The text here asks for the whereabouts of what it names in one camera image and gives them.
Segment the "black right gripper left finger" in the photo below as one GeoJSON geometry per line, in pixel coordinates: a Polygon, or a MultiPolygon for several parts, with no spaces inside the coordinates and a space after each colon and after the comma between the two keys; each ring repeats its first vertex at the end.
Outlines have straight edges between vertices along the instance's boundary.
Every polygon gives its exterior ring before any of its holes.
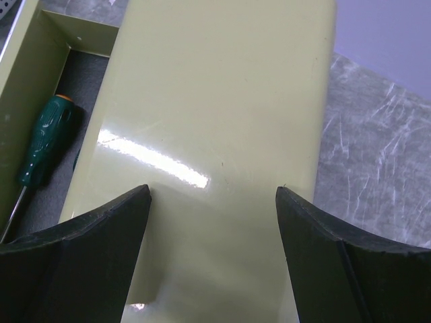
{"type": "Polygon", "coordinates": [[[2,322],[120,322],[145,233],[147,185],[1,246],[2,322]]]}

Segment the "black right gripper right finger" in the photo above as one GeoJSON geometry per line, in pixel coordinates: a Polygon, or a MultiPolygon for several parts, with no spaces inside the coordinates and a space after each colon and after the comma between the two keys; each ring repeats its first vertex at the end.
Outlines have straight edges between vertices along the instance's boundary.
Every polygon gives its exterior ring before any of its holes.
{"type": "Polygon", "coordinates": [[[277,220],[301,322],[429,322],[430,251],[317,208],[289,188],[277,220]]]}

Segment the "green long screwdriver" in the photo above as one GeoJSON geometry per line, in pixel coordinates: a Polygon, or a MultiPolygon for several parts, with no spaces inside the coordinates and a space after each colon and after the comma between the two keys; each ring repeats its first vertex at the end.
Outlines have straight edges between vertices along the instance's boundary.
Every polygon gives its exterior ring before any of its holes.
{"type": "Polygon", "coordinates": [[[77,108],[71,98],[56,94],[48,100],[36,119],[24,162],[18,174],[20,194],[1,232],[2,243],[6,241],[26,194],[43,183],[51,162],[73,133],[76,112],[77,108]]]}

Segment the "yellow-green cabinet top drawer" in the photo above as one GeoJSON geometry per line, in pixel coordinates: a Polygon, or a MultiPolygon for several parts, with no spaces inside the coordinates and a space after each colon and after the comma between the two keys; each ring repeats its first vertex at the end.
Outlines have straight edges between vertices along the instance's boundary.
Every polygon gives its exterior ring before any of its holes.
{"type": "Polygon", "coordinates": [[[109,57],[118,27],[22,1],[1,51],[1,228],[21,191],[32,127],[57,89],[71,50],[109,57]]]}

